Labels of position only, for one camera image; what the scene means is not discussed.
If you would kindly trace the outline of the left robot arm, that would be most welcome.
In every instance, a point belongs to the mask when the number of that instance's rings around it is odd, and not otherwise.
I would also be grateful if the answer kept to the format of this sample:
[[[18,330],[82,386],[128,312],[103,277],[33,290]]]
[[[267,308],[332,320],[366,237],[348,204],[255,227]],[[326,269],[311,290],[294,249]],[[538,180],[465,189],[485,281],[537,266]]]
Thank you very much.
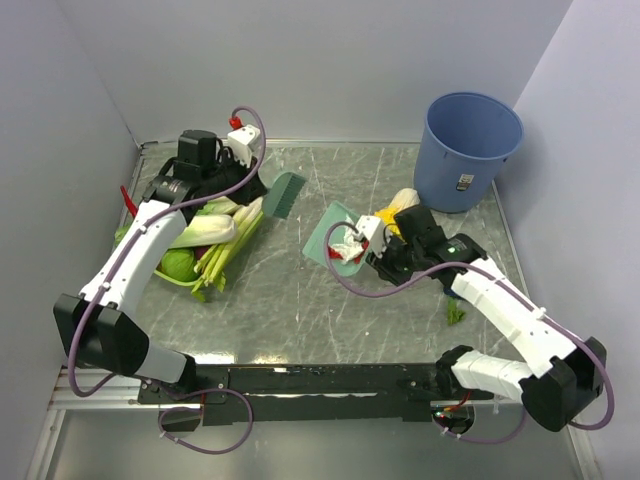
[[[176,402],[195,395],[195,359],[154,343],[134,315],[163,255],[206,203],[227,197],[251,205],[266,194],[258,176],[265,148],[264,129],[254,125],[231,131],[225,140],[204,130],[182,133],[176,155],[149,182],[106,264],[77,295],[63,294],[53,307],[77,396],[91,394],[77,383],[78,365],[162,383]]]

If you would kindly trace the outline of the white paper scrap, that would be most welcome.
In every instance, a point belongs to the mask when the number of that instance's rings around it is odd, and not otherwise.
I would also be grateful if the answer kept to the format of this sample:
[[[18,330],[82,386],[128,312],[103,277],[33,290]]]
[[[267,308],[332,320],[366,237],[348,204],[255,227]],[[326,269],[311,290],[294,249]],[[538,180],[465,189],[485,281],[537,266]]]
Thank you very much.
[[[362,243],[355,242],[347,242],[347,243],[337,243],[332,244],[328,247],[329,256],[332,259],[340,260],[343,258],[344,254],[348,254],[350,252],[359,252],[362,250],[366,250]]]

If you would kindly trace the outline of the teal dustpan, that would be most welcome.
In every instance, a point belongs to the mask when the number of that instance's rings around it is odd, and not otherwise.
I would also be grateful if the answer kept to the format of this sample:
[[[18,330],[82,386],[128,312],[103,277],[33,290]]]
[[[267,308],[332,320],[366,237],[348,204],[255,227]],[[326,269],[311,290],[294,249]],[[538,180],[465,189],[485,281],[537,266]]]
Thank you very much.
[[[354,238],[355,232],[346,226],[337,227],[330,235],[329,241],[325,241],[328,230],[336,223],[347,222],[356,225],[360,215],[347,208],[338,201],[333,201],[326,209],[319,223],[316,225],[311,236],[303,247],[303,254],[310,260],[326,267],[327,262],[325,256],[331,260],[336,272],[344,277],[353,276],[359,272],[364,265],[364,256],[361,262],[356,264],[343,265],[340,260],[332,259],[329,256],[328,247],[332,244],[347,243],[358,241]],[[360,242],[367,249],[366,242]]]

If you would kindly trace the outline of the red paper scrap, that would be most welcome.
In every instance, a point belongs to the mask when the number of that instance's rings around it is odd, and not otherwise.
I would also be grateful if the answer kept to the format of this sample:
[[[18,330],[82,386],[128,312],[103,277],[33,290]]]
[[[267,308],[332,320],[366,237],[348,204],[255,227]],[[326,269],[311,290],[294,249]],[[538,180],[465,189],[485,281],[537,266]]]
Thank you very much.
[[[347,264],[356,264],[358,265],[361,262],[361,258],[364,256],[365,251],[359,251],[359,252],[350,252],[348,254],[344,254],[343,258],[341,259],[341,263],[343,265],[347,265]]]

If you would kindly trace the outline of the green paper scrap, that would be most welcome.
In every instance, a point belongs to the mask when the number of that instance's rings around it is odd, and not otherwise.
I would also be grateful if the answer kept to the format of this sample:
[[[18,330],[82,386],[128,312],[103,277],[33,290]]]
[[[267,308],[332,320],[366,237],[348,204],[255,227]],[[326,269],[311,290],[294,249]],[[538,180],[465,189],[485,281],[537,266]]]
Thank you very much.
[[[466,317],[467,312],[461,308],[460,302],[457,299],[448,298],[447,302],[447,325],[453,326],[462,322]]]

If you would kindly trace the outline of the teal hand brush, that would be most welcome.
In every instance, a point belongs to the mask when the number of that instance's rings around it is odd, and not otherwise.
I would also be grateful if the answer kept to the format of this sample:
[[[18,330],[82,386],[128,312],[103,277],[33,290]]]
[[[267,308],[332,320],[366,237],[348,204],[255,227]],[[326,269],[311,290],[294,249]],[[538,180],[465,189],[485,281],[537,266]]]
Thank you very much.
[[[294,172],[278,175],[264,196],[262,212],[267,217],[287,219],[305,183],[306,179]]]

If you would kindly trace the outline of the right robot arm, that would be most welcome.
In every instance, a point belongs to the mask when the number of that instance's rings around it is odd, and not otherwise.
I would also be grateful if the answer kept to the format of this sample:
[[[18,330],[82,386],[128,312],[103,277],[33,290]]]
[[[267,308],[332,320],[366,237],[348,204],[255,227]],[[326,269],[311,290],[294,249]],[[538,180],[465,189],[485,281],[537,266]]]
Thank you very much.
[[[521,356],[510,361],[467,346],[447,351],[436,375],[444,396],[490,392],[520,402],[539,425],[558,432],[611,388],[604,345],[550,320],[468,235],[447,237],[423,205],[397,213],[394,223],[389,230],[379,217],[363,216],[356,225],[379,277],[401,286],[426,272],[481,312]]]

